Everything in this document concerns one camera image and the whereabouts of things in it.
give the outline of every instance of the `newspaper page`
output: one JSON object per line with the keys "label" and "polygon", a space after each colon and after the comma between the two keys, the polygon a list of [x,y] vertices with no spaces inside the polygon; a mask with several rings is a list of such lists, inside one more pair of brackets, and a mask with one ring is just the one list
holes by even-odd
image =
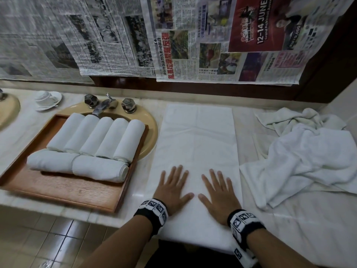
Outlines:
{"label": "newspaper page", "polygon": [[0,0],[0,79],[93,84],[38,0]]}
{"label": "newspaper page", "polygon": [[158,81],[298,84],[353,0],[141,0]]}
{"label": "newspaper page", "polygon": [[140,0],[41,0],[81,75],[155,77]]}

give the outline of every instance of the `white cup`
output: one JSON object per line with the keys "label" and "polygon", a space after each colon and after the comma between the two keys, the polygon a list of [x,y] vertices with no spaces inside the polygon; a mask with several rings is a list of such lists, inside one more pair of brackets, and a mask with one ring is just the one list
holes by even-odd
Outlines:
{"label": "white cup", "polygon": [[40,107],[52,106],[57,102],[57,98],[52,96],[48,91],[37,91],[35,96],[35,102]]}

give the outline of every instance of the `white countertop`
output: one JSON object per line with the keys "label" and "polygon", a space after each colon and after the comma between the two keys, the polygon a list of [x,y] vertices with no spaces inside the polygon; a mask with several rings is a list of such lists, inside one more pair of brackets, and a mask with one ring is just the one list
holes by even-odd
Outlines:
{"label": "white countertop", "polygon": [[[35,91],[4,89],[17,96],[21,110],[14,122],[0,131],[0,175],[16,159],[57,111],[83,100],[84,94],[63,93],[59,107],[44,112],[35,111]],[[135,99],[156,119],[159,129],[167,101]],[[238,143],[239,163],[258,159],[252,133],[275,135],[264,128],[254,116],[263,109],[230,106]],[[121,227],[135,213],[142,201],[155,150],[140,160],[130,181],[122,208],[108,215],[89,209],[69,207],[44,200],[21,197],[0,190],[0,204],[64,216],[71,219]],[[297,194],[275,209],[259,210],[247,182],[241,175],[243,207],[265,224],[267,229],[313,263],[336,268],[357,267],[357,196],[346,193],[306,192]]]}

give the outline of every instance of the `sink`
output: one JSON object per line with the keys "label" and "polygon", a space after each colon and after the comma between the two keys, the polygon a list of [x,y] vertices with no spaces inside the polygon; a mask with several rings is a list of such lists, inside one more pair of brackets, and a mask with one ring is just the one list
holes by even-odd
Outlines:
{"label": "sink", "polygon": [[0,130],[8,126],[20,112],[20,102],[14,95],[3,96],[5,98],[0,100]]}
{"label": "sink", "polygon": [[[147,137],[144,142],[144,146],[141,149],[139,159],[144,158],[146,155],[149,154],[149,152],[154,148],[157,137],[158,137],[158,127],[156,120],[154,117],[142,106],[136,105],[137,109],[134,113],[128,114],[126,113],[122,107],[120,107],[121,101],[119,102],[119,106],[115,109],[106,109],[104,112],[102,112],[99,117],[110,117],[113,120],[117,118],[125,118],[127,121],[131,121],[133,119],[138,119],[142,121],[144,124],[149,126],[149,131],[147,133]],[[92,109],[89,109],[88,105],[85,104],[84,102],[77,103],[75,105],[69,106],[60,112],[58,114],[60,115],[71,115],[73,113],[79,113],[83,115],[89,115],[93,112]]]}

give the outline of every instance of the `white saucer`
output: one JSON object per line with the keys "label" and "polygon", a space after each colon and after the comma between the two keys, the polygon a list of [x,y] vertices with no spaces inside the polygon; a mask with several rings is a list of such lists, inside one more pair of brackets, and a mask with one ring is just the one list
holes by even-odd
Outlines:
{"label": "white saucer", "polygon": [[36,108],[36,111],[45,111],[45,110],[48,110],[54,106],[56,106],[62,99],[62,94],[60,92],[57,92],[57,91],[51,91],[50,94],[55,97],[57,99],[57,101],[55,103],[53,103],[52,105],[50,106],[46,106],[46,107],[37,107]]}

